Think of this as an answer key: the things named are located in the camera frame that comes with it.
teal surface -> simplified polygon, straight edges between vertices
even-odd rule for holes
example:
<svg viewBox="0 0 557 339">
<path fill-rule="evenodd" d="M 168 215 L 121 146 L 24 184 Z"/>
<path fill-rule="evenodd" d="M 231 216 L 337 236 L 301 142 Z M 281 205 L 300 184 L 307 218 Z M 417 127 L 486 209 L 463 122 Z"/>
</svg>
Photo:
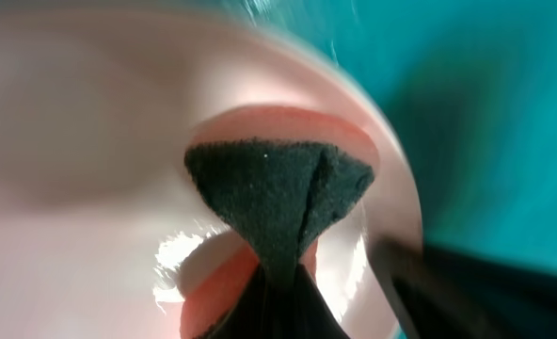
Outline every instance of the teal surface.
<svg viewBox="0 0 557 339">
<path fill-rule="evenodd" d="M 306 40 L 383 109 L 425 241 L 557 273 L 557 0 L 198 1 Z"/>
</svg>

blurry white surface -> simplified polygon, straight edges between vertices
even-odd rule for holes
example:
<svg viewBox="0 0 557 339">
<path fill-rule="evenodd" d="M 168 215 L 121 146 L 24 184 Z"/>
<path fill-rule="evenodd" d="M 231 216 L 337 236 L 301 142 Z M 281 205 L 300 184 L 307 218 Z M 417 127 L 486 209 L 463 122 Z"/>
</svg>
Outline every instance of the blurry white surface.
<svg viewBox="0 0 557 339">
<path fill-rule="evenodd" d="M 179 338 L 167 266 L 228 230 L 186 178 L 184 145 L 198 122 L 250 104 L 339 115 L 374 140 L 377 179 L 321 237 L 317 275 L 354 339 L 391 335 L 361 253 L 382 234 L 419 247 L 421 215 L 366 97 L 314 56 L 198 14 L 62 11 L 0 17 L 0 338 Z"/>
</svg>

